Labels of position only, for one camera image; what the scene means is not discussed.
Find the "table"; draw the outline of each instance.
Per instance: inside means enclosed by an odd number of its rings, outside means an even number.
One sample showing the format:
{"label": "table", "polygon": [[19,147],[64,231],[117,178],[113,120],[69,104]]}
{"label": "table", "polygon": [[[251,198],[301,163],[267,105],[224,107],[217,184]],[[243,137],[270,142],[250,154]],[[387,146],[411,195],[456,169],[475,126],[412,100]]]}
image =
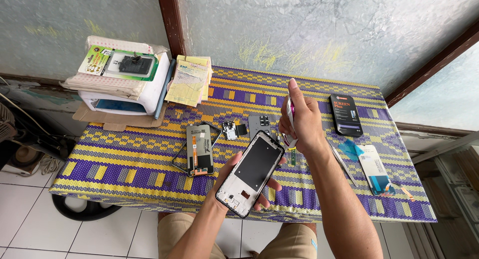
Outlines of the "table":
{"label": "table", "polygon": [[[213,147],[215,174],[188,177],[174,168],[171,159],[185,139],[190,123],[207,121],[221,127],[224,121],[248,123],[248,115],[270,116],[277,134],[287,83],[291,76],[213,66],[208,101],[196,108],[169,103],[162,126],[127,127],[123,132],[103,130],[89,123],[67,163],[60,170],[51,193],[112,203],[157,212],[197,212],[213,186],[218,170],[236,152],[244,150],[249,135],[228,141],[222,135]],[[328,97],[331,93],[354,97],[364,135],[350,138],[357,145],[373,144],[393,182],[404,186],[416,201],[398,191],[393,197],[373,196],[359,161],[349,159],[338,148],[359,187],[349,183],[373,221],[436,222],[429,200],[401,140],[379,87],[295,77],[305,96],[318,100],[327,139],[337,147],[346,138],[336,134]],[[252,211],[247,219],[271,222],[320,222],[321,209],[311,175],[302,154],[273,177],[283,185],[279,192],[265,187],[271,202],[267,210]],[[186,157],[180,157],[186,163]],[[228,213],[229,218],[238,218]]]}

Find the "lcd screen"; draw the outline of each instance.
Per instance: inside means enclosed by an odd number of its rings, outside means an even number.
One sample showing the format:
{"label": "lcd screen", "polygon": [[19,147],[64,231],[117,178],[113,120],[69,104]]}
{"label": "lcd screen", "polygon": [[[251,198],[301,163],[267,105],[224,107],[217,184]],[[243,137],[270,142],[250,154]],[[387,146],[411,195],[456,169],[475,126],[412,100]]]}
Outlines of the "lcd screen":
{"label": "lcd screen", "polygon": [[235,171],[235,175],[255,191],[258,191],[280,155],[280,148],[274,149],[259,137],[243,158]]}

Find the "glue tube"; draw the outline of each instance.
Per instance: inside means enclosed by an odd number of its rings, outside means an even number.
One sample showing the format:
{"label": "glue tube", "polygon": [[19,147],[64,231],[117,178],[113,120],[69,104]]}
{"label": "glue tube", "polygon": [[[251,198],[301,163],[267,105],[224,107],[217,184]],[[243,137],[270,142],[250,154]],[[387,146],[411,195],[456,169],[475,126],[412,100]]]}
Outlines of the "glue tube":
{"label": "glue tube", "polygon": [[[288,96],[288,101],[286,102],[286,114],[288,115],[289,122],[291,123],[291,127],[293,128],[293,131],[295,131],[295,125],[293,122],[295,117],[295,105],[291,101],[290,96]],[[294,139],[290,134],[282,134],[282,135],[283,135],[283,143],[288,147],[288,149],[295,149],[296,142],[298,141],[298,139]]]}

